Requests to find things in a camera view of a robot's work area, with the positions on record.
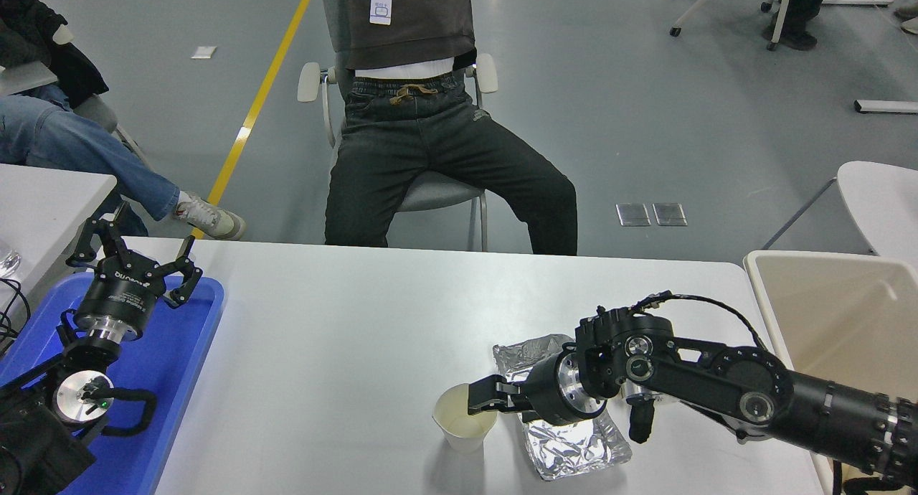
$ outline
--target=waistband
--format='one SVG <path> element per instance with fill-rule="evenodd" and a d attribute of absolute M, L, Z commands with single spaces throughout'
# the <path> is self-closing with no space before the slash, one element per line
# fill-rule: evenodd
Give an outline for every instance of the waistband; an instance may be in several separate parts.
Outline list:
<path fill-rule="evenodd" d="M 355 77 L 351 91 L 368 95 L 397 95 L 399 89 L 406 84 L 420 84 L 426 88 L 436 89 L 440 92 L 459 86 L 459 81 L 452 72 L 447 72 L 437 77 L 427 79 L 370 79 L 370 77 Z"/>

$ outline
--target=drawstring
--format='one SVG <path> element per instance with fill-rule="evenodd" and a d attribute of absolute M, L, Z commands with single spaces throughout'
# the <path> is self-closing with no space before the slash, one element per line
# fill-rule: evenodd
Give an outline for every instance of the drawstring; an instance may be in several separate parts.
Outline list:
<path fill-rule="evenodd" d="M 410 99 L 411 92 L 410 89 L 414 88 L 418 92 L 424 93 L 425 95 L 430 95 L 433 93 L 439 93 L 436 88 L 427 88 L 423 84 L 406 84 L 399 88 L 396 92 L 396 96 L 389 99 L 390 105 L 397 106 L 400 105 L 402 99 Z"/>

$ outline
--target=gray floor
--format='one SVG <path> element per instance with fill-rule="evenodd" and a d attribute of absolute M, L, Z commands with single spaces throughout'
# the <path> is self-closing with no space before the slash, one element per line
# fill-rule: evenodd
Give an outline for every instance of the gray floor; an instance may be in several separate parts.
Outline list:
<path fill-rule="evenodd" d="M 44 0 L 112 87 L 106 102 L 154 168 L 207 195 L 299 0 Z M 580 250 L 738 263 L 835 175 L 865 159 L 918 169 L 918 118 L 859 115 L 855 99 L 918 100 L 918 37 L 891 9 L 823 8 L 816 50 L 766 50 L 763 0 L 473 0 L 501 89 L 486 107 L 577 185 Z M 915 0 L 895 0 L 908 4 Z M 194 48 L 218 46 L 213 60 Z M 295 101 L 299 69 L 327 66 L 312 0 L 221 204 L 247 240 L 321 243 L 331 150 L 321 106 Z M 340 102 L 335 108 L 341 112 Z M 617 203 L 681 203 L 688 227 L 622 227 Z M 491 195 L 491 249 L 528 253 Z M 469 205 L 399 214 L 393 247 L 464 250 Z M 177 223 L 151 226 L 180 236 Z M 863 253 L 836 189 L 779 248 Z"/>

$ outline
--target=white shirt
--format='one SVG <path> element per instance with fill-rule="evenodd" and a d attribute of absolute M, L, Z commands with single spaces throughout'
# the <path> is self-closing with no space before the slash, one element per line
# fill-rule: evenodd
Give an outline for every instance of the white shirt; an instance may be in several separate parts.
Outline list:
<path fill-rule="evenodd" d="M 453 60 L 455 58 L 446 57 L 445 60 L 423 61 L 384 69 L 355 70 L 354 76 L 368 79 L 429 79 L 453 71 Z"/>

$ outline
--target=metal floor plate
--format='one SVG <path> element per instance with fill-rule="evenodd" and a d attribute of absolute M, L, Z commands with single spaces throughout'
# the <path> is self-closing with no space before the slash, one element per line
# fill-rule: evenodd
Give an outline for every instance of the metal floor plate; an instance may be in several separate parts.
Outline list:
<path fill-rule="evenodd" d="M 679 203 L 653 203 L 656 224 L 660 226 L 688 226 L 686 214 Z"/>
<path fill-rule="evenodd" d="M 650 226 L 650 216 L 643 204 L 616 204 L 615 209 L 619 212 L 619 222 L 622 226 Z"/>

